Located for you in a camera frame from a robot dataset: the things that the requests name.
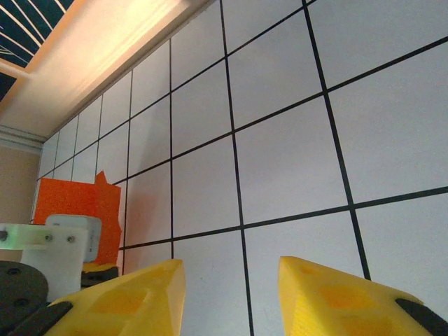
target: grid pattern wall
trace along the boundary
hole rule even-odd
[[[214,1],[45,143],[39,179],[122,187],[120,266],[184,260],[182,335],[282,335],[287,255],[448,318],[447,17]]]

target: black hole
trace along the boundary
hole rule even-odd
[[[20,274],[20,269],[18,268],[10,268],[7,271],[8,275],[17,275]]]
[[[16,301],[14,301],[15,307],[25,307],[27,305],[29,305],[28,299],[20,298],[20,299],[17,299]]]

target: ceiling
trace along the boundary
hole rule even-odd
[[[0,0],[0,125],[50,136],[207,0]]]

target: ceiling molding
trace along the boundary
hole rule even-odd
[[[0,125],[0,146],[40,154],[46,138]]]
[[[206,2],[86,1],[0,123],[48,137]]]

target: white tile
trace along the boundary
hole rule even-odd
[[[131,120],[129,175],[169,159],[169,98]]]
[[[120,247],[125,245],[126,185],[127,181],[117,184],[117,187],[121,188],[120,208],[118,211],[118,224],[120,224],[121,228]]]
[[[302,7],[298,0],[223,0],[227,50],[238,48]]]
[[[130,116],[131,73],[121,78],[103,94],[99,135],[113,130]]]
[[[131,248],[125,251],[125,274],[171,259],[171,243]]]
[[[309,12],[328,87],[448,34],[440,0],[318,0]]]
[[[101,100],[97,98],[79,115],[76,153],[98,140]]]
[[[230,136],[173,161],[174,236],[239,225]]]
[[[75,117],[59,131],[59,141],[57,142],[55,163],[56,166],[73,157],[75,153],[77,127],[78,117]]]
[[[99,141],[97,173],[104,171],[109,183],[126,178],[128,132],[127,122]]]
[[[94,143],[91,147],[77,154],[73,164],[73,181],[84,183],[95,183],[95,169],[97,168],[97,150],[98,144]]]
[[[237,133],[244,223],[347,205],[323,98]]]
[[[169,92],[169,42],[149,55],[133,72],[132,116]]]
[[[59,132],[47,140],[42,147],[41,163],[39,165],[39,177],[46,175],[50,170],[55,168],[57,138]]]
[[[224,61],[175,91],[172,104],[173,155],[230,132]]]
[[[355,202],[448,184],[448,45],[330,94]]]
[[[172,85],[179,86],[224,57],[219,1],[171,38]]]
[[[56,180],[71,181],[72,167],[73,167],[73,159],[65,162],[63,165],[56,168],[53,178]]]
[[[126,245],[170,238],[169,163],[131,178],[128,183]]]
[[[39,196],[39,188],[41,187],[41,180],[37,180],[36,189],[34,191],[33,209],[31,211],[31,222],[34,222],[34,214],[36,213],[37,197]]]
[[[284,335],[278,295],[281,256],[303,258],[363,277],[348,212],[256,227],[245,233],[257,336]]]
[[[372,280],[448,319],[448,195],[357,210]]]
[[[118,252],[117,257],[118,275],[123,275],[123,251]]]
[[[229,57],[235,127],[321,91],[304,14]]]
[[[174,257],[187,281],[182,335],[249,335],[240,231],[176,241]]]

